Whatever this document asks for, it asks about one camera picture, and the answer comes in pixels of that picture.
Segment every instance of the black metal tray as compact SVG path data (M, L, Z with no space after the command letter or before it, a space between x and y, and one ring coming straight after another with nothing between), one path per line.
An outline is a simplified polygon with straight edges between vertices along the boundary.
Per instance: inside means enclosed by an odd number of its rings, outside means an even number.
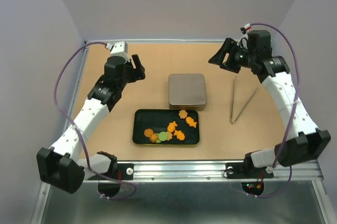
M136 144L142 145L196 145L199 143L199 116L197 111L186 110L187 116L193 118L196 128L189 126L186 120L179 117L180 110L155 110L140 109L135 113L133 125L132 140ZM144 135L145 129L152 129L154 133L166 132L169 123L175 121L177 123L176 130L181 130L185 134L185 140L180 141L176 136L169 141L160 143L152 143L148 137Z

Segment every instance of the metal floor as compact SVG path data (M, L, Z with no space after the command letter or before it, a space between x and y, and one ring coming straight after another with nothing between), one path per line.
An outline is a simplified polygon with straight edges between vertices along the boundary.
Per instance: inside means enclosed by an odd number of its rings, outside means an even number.
M267 181L264 194L284 184ZM51 187L42 223L325 223L311 181L292 181L269 199L242 192L240 182L143 183L132 197L107 201L99 197L97 182L83 183L75 194Z

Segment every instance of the screw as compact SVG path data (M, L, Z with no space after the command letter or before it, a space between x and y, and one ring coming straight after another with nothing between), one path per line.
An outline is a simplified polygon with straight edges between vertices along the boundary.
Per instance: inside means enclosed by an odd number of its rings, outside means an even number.
M265 170L266 170L266 172L267 172L268 174L273 173L273 168L272 168L272 167L267 167L267 168L265 168Z
M233 170L233 167L232 166L228 166L226 167L226 172L230 175L234 174L234 170Z
M128 174L129 176L131 176L133 174L133 169L132 168L127 168L126 169L126 174Z

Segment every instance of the orange fish cracker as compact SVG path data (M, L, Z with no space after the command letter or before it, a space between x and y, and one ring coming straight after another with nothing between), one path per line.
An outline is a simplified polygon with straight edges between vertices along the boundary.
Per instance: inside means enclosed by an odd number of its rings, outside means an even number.
M195 122L191 117L187 117L187 118L186 118L186 123L187 123L189 126L192 126L192 127L196 128L197 122Z
M177 125L177 123L175 123L175 121L168 124L168 127L167 127L168 132L173 133L176 126L178 126L178 125Z
M150 137L152 134L153 134L153 130L152 129L145 129L144 135L146 137Z
M175 130L174 131L174 135L177 136L177 139L180 140L180 141L183 141L185 140L185 135L182 131L180 130Z
M187 117L187 112L185 110L179 111L179 117L184 120Z

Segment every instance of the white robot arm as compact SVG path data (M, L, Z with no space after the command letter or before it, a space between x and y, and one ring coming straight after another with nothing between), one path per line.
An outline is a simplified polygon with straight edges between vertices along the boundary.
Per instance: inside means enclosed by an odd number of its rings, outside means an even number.
M98 124L111 112L120 100L126 84L145 79L145 69L138 55L132 55L135 68L127 55L127 44L117 42L111 47L111 56L104 65L104 74L88 94L84 105L75 118L76 126L69 126L64 134L49 149L41 148L36 156L42 181L69 193L74 193L94 174L88 169L85 159L79 160L82 150L75 129L81 132L84 142L91 136ZM90 158L92 168L106 173L117 165L117 158L99 152Z
M241 67L248 67L273 98L286 127L291 117L295 88L289 67L281 56L272 57L271 35L265 30L244 32L247 48L227 38L209 63L234 73ZM308 115L303 103L297 99L294 118L291 121L285 145L281 148L278 163L284 167L317 159L331 139L327 130L321 131ZM232 172L228 178L256 178L271 167L281 144L246 154L244 161L231 163Z

